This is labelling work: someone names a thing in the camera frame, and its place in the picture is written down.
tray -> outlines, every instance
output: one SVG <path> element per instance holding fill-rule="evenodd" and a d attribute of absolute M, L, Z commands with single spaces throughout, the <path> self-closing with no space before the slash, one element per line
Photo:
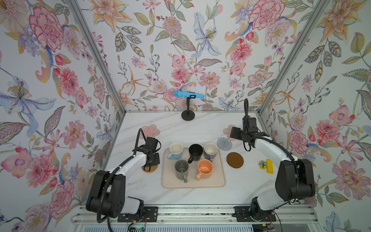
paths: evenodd
<path fill-rule="evenodd" d="M 164 153 L 164 161 L 162 168 L 162 179 L 161 185 L 166 189 L 183 189 L 183 188 L 215 188 L 215 187 L 224 187 L 226 185 L 226 180 L 224 177 L 224 170 L 221 164 L 220 152 L 216 153 L 216 157 L 213 159 L 213 173 L 207 179 L 196 180 L 198 174 L 198 162 L 205 159 L 202 155 L 199 161 L 193 161 L 189 164 L 188 171 L 188 182 L 184 183 L 183 180 L 179 180 L 175 176 L 175 163 L 178 160 L 169 160 L 167 156 L 170 154 L 170 149 L 166 149 Z M 181 160 L 188 161 L 189 159 L 188 147 L 184 148 L 183 156 Z"/>

mug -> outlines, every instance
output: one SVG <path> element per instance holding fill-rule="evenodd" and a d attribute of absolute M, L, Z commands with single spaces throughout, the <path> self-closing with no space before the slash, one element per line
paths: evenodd
<path fill-rule="evenodd" d="M 207 179 L 211 176 L 211 173 L 213 171 L 213 163 L 209 160 L 201 160 L 198 165 L 198 171 L 199 174 L 197 175 L 196 179 L 200 180 Z"/>
<path fill-rule="evenodd" d="M 185 160 L 179 160 L 175 163 L 175 176 L 179 180 L 183 180 L 187 183 L 188 177 L 188 163 Z"/>
<path fill-rule="evenodd" d="M 170 145 L 170 154 L 167 156 L 169 160 L 179 160 L 183 155 L 183 145 L 181 143 L 173 143 Z"/>
<path fill-rule="evenodd" d="M 188 163 L 190 164 L 192 161 L 199 161 L 201 159 L 203 148 L 199 144 L 192 144 L 189 149 L 189 160 Z"/>
<path fill-rule="evenodd" d="M 213 159 L 215 158 L 217 152 L 218 147 L 213 143 L 207 143 L 204 146 L 204 157 L 211 162 L 213 162 Z"/>

wall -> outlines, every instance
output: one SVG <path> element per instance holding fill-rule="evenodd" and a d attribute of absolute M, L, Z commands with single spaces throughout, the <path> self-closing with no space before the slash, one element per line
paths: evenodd
<path fill-rule="evenodd" d="M 180 89 L 205 94 L 195 110 L 257 109 L 290 53 L 314 0 L 89 0 L 80 7 L 122 103 L 184 110 Z"/>
<path fill-rule="evenodd" d="M 371 228 L 370 9 L 332 1 L 263 113 L 272 136 L 312 162 L 305 202 L 328 232 Z"/>
<path fill-rule="evenodd" d="M 0 41 L 0 231 L 68 231 L 122 116 L 64 1 L 0 1 Z"/>

orange mug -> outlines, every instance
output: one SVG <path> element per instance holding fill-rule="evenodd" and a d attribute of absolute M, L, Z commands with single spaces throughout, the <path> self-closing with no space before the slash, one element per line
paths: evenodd
<path fill-rule="evenodd" d="M 211 176 L 211 173 L 213 172 L 213 163 L 209 160 L 201 160 L 198 163 L 198 171 L 199 174 L 196 177 L 197 180 L 200 180 L 201 178 L 209 178 Z"/>

marble table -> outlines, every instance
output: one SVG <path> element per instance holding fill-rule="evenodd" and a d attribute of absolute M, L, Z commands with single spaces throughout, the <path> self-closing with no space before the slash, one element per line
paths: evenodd
<path fill-rule="evenodd" d="M 184 147 L 197 143 L 204 146 L 215 143 L 220 137 L 227 137 L 223 130 L 230 124 L 242 127 L 243 112 L 195 112 L 195 119 L 184 121 L 180 112 L 127 113 L 108 160 L 107 169 L 115 167 L 132 154 L 138 129 L 155 124 L 160 134 L 156 136 L 162 148 L 159 151 L 160 162 L 164 151 L 172 143 L 180 142 Z M 140 139 L 138 145 L 144 144 Z M 260 169 L 258 162 L 267 157 L 255 148 L 246 152 L 242 141 L 232 142 L 229 151 L 220 150 L 226 185 L 222 188 L 165 189 L 161 186 L 162 165 L 152 173 L 137 170 L 127 179 L 126 196 L 144 200 L 146 205 L 180 204 L 250 204 L 251 200 L 265 191 L 274 188 L 278 169 L 274 174 Z M 237 152 L 244 158 L 241 168 L 235 169 L 227 164 L 230 152 Z"/>

